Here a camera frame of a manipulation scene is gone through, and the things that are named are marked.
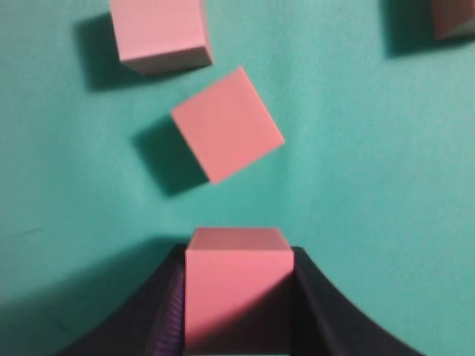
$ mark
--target green backdrop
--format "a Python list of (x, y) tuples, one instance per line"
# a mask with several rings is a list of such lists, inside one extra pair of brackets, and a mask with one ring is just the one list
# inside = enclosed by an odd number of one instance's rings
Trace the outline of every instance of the green backdrop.
[[(427, 0), (209, 0), (215, 66), (117, 64), (106, 0), (0, 1), (0, 350), (49, 355), (199, 225), (278, 226), (383, 327), (475, 349), (475, 44)], [(222, 184), (168, 112), (243, 65), (286, 137)]]

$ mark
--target pink block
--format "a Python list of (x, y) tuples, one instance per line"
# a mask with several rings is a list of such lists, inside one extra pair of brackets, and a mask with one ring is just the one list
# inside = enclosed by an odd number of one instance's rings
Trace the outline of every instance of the pink block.
[(186, 351), (288, 353), (293, 268), (276, 228), (198, 228), (186, 250)]
[(284, 143), (242, 67), (171, 112), (210, 182), (219, 182)]
[(475, 0), (432, 0), (437, 39), (475, 34)]
[(212, 64), (205, 0), (111, 0), (120, 61), (153, 74)]

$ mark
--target foam cube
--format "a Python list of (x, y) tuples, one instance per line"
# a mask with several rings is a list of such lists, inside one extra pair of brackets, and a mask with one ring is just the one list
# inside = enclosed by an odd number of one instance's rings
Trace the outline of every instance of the foam cube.
[(186, 351), (288, 353), (293, 267), (276, 228), (198, 228), (186, 250)]
[(145, 75), (212, 64), (205, 0), (111, 0), (119, 58)]
[(432, 0), (437, 39), (475, 34), (475, 0)]
[(177, 106), (171, 115), (213, 183), (284, 144), (242, 67)]

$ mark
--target blurry pink cube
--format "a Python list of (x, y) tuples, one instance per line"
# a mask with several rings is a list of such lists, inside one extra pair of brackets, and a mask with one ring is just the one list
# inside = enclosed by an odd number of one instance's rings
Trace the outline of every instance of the blurry pink cube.
[(219, 182), (284, 144), (242, 67), (171, 112), (210, 182)]
[(276, 228), (198, 228), (186, 250), (186, 351), (288, 353), (293, 268)]
[(111, 0), (120, 61), (153, 74), (212, 64), (205, 0)]
[(432, 0), (437, 39), (475, 34), (475, 0)]

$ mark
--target small pink cube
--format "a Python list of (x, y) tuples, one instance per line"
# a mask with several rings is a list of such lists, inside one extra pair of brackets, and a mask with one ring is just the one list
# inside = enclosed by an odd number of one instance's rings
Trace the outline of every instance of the small pink cube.
[(186, 250), (186, 351), (288, 353), (293, 268), (276, 228), (198, 228)]
[(437, 39), (475, 34), (475, 0), (432, 0)]
[(284, 144), (242, 67), (177, 106), (171, 115), (213, 183)]
[(205, 0), (111, 0), (120, 61), (148, 75), (212, 64)]

